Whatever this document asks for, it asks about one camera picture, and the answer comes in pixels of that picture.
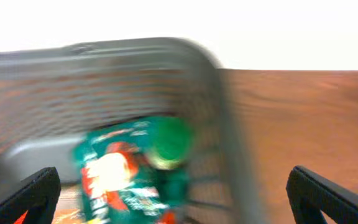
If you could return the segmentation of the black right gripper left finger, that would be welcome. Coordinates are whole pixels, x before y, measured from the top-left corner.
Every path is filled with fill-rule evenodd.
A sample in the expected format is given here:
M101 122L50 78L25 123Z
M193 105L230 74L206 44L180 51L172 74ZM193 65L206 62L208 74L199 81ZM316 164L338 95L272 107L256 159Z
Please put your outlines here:
M60 192L57 169L40 169L0 193L0 223L51 224Z

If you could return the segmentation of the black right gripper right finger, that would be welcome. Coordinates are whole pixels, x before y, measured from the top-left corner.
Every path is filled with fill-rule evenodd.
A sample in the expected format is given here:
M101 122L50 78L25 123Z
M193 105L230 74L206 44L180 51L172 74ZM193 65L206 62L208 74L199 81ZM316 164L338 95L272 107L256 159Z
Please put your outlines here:
M288 177L287 195L296 224L358 223L358 195L303 167Z

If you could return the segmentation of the orange snack bar packet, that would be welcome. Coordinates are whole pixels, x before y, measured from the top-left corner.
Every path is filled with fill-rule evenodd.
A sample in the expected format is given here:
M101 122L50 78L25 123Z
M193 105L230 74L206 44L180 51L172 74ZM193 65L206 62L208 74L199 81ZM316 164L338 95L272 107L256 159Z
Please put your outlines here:
M52 224L84 224L85 218L80 205L80 185L62 186Z

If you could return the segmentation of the green Nescafe coffee pouch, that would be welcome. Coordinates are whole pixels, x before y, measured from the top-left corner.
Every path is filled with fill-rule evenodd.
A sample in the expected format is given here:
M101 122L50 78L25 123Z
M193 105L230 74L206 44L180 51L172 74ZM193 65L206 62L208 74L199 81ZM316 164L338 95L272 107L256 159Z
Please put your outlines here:
M86 223L184 223L188 159L173 170L150 164L151 117L90 131L74 148Z

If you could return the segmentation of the green lid seasoning jar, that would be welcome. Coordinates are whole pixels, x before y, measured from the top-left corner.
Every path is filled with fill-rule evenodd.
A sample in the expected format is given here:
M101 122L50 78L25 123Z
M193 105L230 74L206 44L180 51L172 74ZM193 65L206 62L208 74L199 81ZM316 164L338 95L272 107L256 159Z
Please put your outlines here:
M184 119L173 116L154 116L151 122L150 146L146 150L150 164L160 170L180 167L193 148L193 128Z

